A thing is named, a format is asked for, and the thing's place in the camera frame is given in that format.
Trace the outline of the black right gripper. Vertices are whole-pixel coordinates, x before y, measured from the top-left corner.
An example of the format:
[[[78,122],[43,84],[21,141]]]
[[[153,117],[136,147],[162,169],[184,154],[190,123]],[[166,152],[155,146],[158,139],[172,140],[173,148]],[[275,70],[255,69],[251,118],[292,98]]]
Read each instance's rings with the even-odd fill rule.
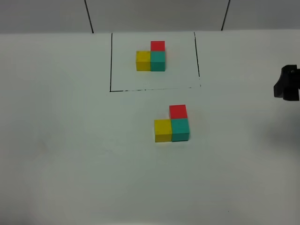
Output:
[[[300,100],[300,69],[297,65],[282,67],[279,80],[274,85],[274,97],[285,101]]]

